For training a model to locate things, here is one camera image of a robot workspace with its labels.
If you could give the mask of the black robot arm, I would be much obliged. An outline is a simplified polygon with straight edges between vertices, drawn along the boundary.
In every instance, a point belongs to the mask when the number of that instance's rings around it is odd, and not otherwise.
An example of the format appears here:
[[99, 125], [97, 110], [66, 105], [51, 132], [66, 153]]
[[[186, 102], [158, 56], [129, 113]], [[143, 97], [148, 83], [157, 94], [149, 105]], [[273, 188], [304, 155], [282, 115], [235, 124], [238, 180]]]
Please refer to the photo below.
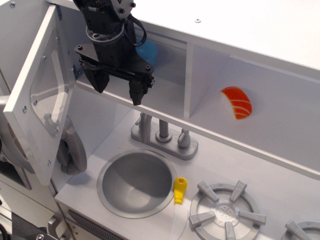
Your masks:
[[75, 47], [80, 65], [93, 88], [102, 93], [110, 76], [129, 82], [129, 95], [135, 106], [154, 85], [153, 66], [137, 53], [136, 48], [147, 40], [143, 34], [137, 42], [135, 26], [144, 28], [131, 11], [132, 0], [76, 0], [76, 7], [86, 22], [90, 44]]

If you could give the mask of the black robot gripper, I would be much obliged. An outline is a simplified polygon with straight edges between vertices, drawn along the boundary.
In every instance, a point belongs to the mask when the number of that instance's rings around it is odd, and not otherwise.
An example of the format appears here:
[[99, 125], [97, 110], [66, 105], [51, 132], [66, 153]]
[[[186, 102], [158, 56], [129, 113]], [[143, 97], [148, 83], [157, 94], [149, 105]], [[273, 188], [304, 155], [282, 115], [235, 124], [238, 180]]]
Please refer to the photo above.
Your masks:
[[77, 45], [75, 52], [80, 56], [79, 62], [85, 76], [98, 93], [105, 90], [110, 76], [124, 79], [129, 81], [129, 95], [133, 105], [138, 106], [155, 82], [154, 68], [144, 65], [136, 52], [136, 46], [145, 41], [145, 38], [141, 38], [137, 42], [135, 36], [125, 34], [116, 39], [94, 37], [92, 43]]

